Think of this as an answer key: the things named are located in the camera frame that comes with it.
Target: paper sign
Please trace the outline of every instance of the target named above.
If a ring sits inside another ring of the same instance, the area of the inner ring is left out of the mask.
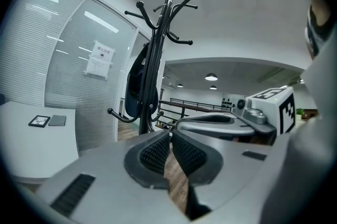
[[[84,73],[103,76],[107,79],[114,52],[114,49],[95,41]]]

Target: black stand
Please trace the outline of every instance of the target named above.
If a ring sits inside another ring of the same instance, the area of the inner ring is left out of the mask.
[[[114,112],[112,108],[109,108],[107,112],[125,123],[134,122],[140,117],[141,121],[139,134],[145,134],[149,131],[154,131],[152,122],[156,121],[164,114],[163,112],[160,112],[154,119],[151,117],[151,110],[153,108],[153,104],[151,102],[154,99],[154,94],[156,91],[156,81],[165,37],[167,36],[171,41],[177,44],[193,44],[192,40],[179,40],[178,36],[170,32],[170,24],[172,19],[184,6],[197,9],[196,5],[188,4],[189,1],[190,0],[184,0],[182,3],[173,5],[173,0],[165,0],[164,5],[153,9],[154,12],[162,9],[157,21],[157,25],[153,25],[152,21],[148,17],[143,2],[139,1],[136,4],[142,15],[125,11],[126,15],[132,15],[145,20],[146,24],[152,29],[152,37],[144,64],[144,73],[141,82],[137,115],[132,119],[126,120],[118,113]]]

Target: railing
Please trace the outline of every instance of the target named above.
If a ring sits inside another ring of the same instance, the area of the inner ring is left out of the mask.
[[[182,110],[179,113],[179,112],[176,112],[176,111],[164,109],[164,108],[161,107],[161,104],[166,104],[166,105],[175,106],[175,107],[181,107]],[[176,114],[176,115],[180,115],[180,118],[183,118],[183,117],[189,116],[189,115],[185,114],[186,109],[205,112],[205,113],[230,113],[231,112],[231,107],[222,107],[222,106],[219,106],[219,105],[197,103],[195,101],[180,100],[180,99],[174,99],[174,98],[171,98],[171,101],[159,100],[158,113],[162,110],[162,111],[171,112],[171,113]],[[176,119],[176,118],[165,116],[165,114],[163,116],[161,116],[161,118],[168,118],[168,119],[175,120],[175,121],[179,120],[179,119]],[[159,123],[162,123],[162,124],[166,125],[166,127],[168,127],[168,129],[170,131],[175,129],[174,124],[167,123],[167,122],[162,121],[162,120],[157,121],[156,126],[158,128],[165,129],[165,128],[159,126],[158,125]]]

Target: wooden floor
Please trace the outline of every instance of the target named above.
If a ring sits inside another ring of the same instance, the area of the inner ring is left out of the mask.
[[[138,135],[138,126],[133,124],[118,123],[118,140],[126,140]],[[170,184],[170,197],[178,208],[185,213],[187,204],[187,192],[189,180],[181,169],[178,161],[172,153],[170,143],[170,154],[166,160],[164,177]]]

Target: green plant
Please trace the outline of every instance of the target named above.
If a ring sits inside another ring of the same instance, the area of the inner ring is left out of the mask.
[[[296,110],[297,115],[304,115],[304,110],[302,108],[299,108]]]

